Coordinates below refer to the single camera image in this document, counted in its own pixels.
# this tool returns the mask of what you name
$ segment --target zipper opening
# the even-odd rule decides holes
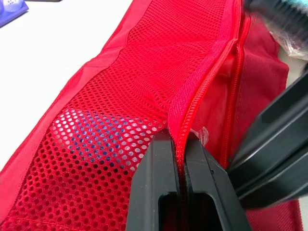
[[[236,44],[236,60],[233,78],[231,80],[230,93],[227,99],[227,107],[225,114],[225,122],[221,140],[220,160],[219,163],[223,168],[227,168],[228,160],[231,155],[231,137],[234,122],[234,113],[236,108],[237,92],[239,89],[240,78],[244,64],[244,43],[246,41],[249,27],[251,24],[251,17],[243,15],[242,30],[239,40]]]
[[[179,182],[180,182],[180,192],[181,192],[181,210],[182,210],[182,227],[181,230],[189,230],[189,224],[188,224],[188,220],[187,220],[187,192],[186,192],[186,180],[185,180],[185,170],[184,170],[184,155],[185,155],[185,144],[186,144],[186,140],[188,137],[188,134],[190,132],[190,128],[192,126],[193,123],[193,119],[197,113],[197,110],[199,108],[199,105],[201,103],[201,100],[204,98],[207,89],[209,88],[212,80],[214,79],[214,77],[217,75],[218,70],[220,69],[220,67],[222,66],[222,64],[225,62],[227,56],[229,55],[229,53],[231,52],[232,48],[234,48],[234,46],[236,46],[236,51],[237,51],[237,55],[236,55],[236,72],[235,72],[235,76],[234,79],[232,78],[231,80],[231,94],[228,97],[227,100],[227,109],[226,109],[226,119],[224,122],[224,127],[223,127],[223,139],[228,141],[226,142],[226,146],[224,149],[229,149],[229,143],[230,143],[230,135],[228,132],[230,132],[231,129],[231,122],[232,122],[232,114],[234,114],[234,109],[233,109],[233,105],[235,105],[235,101],[236,101],[236,95],[237,95],[237,89],[238,89],[238,83],[239,83],[239,77],[241,74],[241,67],[243,64],[243,59],[244,59],[244,51],[243,48],[241,48],[241,46],[243,46],[245,38],[247,37],[248,34],[248,30],[249,30],[249,26],[250,26],[250,17],[249,17],[249,23],[247,23],[247,20],[244,20],[244,24],[243,24],[243,28],[241,28],[242,24],[241,24],[241,16],[238,13],[238,8],[235,7],[235,22],[237,22],[238,17],[240,17],[239,21],[239,25],[236,25],[236,28],[233,32],[233,37],[232,39],[234,39],[237,35],[239,35],[240,37],[238,38],[237,41],[232,42],[231,41],[227,44],[227,47],[225,48],[225,50],[223,51],[223,53],[221,54],[221,56],[219,57],[219,59],[216,61],[215,65],[212,67],[212,69],[210,70],[209,74],[206,76],[206,78],[204,78],[202,84],[200,85],[199,89],[197,90],[195,96],[193,97],[191,104],[187,110],[187,113],[185,115],[184,121],[181,125],[180,128],[180,132],[179,132],[179,138],[178,138],[178,144],[177,144],[177,148],[176,148],[176,163],[177,163],[177,167],[178,167],[178,176],[179,176]],[[228,132],[224,132],[226,125],[228,125],[228,127],[230,127]]]

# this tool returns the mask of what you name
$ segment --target plastic wrap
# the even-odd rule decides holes
[[[290,57],[308,61],[307,44],[304,44],[301,40],[293,37],[289,33],[277,29],[273,23],[266,22],[265,24],[275,40]]]

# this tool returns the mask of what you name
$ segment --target black plastic clip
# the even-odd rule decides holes
[[[250,231],[227,173],[196,137],[188,141],[185,156],[190,230]],[[126,231],[181,230],[180,203],[175,148],[163,130],[133,177]]]

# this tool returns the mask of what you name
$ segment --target white surface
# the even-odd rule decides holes
[[[131,0],[27,2],[29,12],[0,28],[0,169],[69,78],[95,57]],[[290,66],[288,84],[303,62]],[[301,199],[308,231],[308,199]]]

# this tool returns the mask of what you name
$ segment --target red mesh fabric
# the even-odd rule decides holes
[[[115,62],[49,126],[4,230],[125,230],[133,173],[218,39],[225,3],[151,2]]]

